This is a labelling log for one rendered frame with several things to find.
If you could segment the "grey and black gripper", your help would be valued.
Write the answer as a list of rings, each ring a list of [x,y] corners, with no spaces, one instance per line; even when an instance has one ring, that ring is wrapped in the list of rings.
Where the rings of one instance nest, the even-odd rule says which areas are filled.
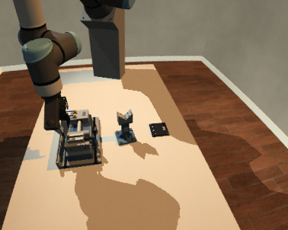
[[[44,100],[51,100],[58,97],[59,98],[59,120],[61,120],[61,123],[59,121],[59,129],[56,129],[58,134],[60,134],[62,137],[66,137],[68,130],[69,130],[69,124],[70,124],[70,116],[68,113],[66,113],[66,108],[67,110],[69,109],[69,105],[67,103],[66,97],[61,96],[61,92],[58,94],[55,94],[50,97],[42,97]],[[63,132],[61,131],[60,124],[63,127]]]

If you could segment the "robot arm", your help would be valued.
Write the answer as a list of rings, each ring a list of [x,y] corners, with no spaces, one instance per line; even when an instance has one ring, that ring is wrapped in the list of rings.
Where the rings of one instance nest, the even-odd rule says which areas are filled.
[[[87,15],[94,19],[108,16],[113,8],[131,9],[135,0],[80,0]],[[13,0],[20,29],[18,40],[24,61],[41,97],[50,97],[62,90],[58,67],[76,57],[82,50],[77,34],[47,30],[40,0]],[[112,7],[111,7],[112,6]],[[93,15],[92,15],[93,14]],[[59,98],[45,100],[43,128],[59,129]]]

